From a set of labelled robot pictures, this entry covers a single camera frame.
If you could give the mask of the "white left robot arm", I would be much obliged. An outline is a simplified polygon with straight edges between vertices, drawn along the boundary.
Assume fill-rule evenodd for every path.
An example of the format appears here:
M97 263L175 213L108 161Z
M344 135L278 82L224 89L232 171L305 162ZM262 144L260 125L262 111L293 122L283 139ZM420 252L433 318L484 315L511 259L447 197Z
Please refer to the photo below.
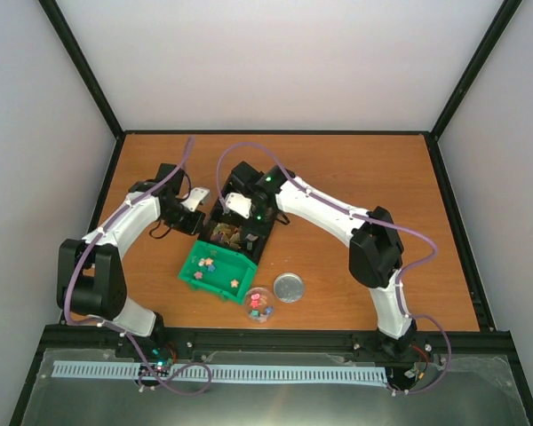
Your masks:
M123 203L101 225L79 240L67 239L58 255L57 304L68 324L95 323L136 336L137 348L148 357L165 351L163 316L132 300L123 272L123 258L131 245L157 222L186 235L203 228L199 207L209 198L205 187L187 186L187 173L163 163L153 179L139 181Z

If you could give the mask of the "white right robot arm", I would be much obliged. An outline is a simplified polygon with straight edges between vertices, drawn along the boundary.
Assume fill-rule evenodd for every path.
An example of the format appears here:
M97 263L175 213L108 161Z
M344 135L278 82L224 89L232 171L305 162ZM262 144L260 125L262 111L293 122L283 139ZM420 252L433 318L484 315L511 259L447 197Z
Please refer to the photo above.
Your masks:
M267 173L237 164L224 188L227 210L256 224L283 213L305 219L348 249L348 271L370 292L377 314L374 347L389 359L407 352L416 321L406 306L401 278L404 247L388 210L357 208L314 188L293 172L274 166Z

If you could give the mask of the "black plastic bin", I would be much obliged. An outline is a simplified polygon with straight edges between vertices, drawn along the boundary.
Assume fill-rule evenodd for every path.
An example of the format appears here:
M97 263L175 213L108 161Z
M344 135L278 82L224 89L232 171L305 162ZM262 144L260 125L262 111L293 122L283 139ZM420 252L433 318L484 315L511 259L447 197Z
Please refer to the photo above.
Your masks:
M229 193L238 193L253 201L255 184L263 176L263 172L242 162L231 170L221 187L221 194L226 198ZM267 202L258 208L251 207L250 216L246 218L232 210L225 212L217 199L198 240L243 254L254 264L259 264L277 214L278 208Z

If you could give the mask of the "green plastic bin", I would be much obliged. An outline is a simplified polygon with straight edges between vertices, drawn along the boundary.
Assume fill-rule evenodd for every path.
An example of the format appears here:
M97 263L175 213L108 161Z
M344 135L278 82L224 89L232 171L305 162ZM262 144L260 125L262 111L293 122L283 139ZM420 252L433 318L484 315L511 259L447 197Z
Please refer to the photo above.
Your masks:
M215 272L207 271L208 265L204 264L204 259L208 257L213 259ZM245 294L251 288L257 269L258 266L241 253L204 241L196 241L179 271L178 278L185 281L193 290L201 290L224 301L242 304ZM201 280L195 279L196 272L203 272ZM231 280L239 280L239 287L232 288Z

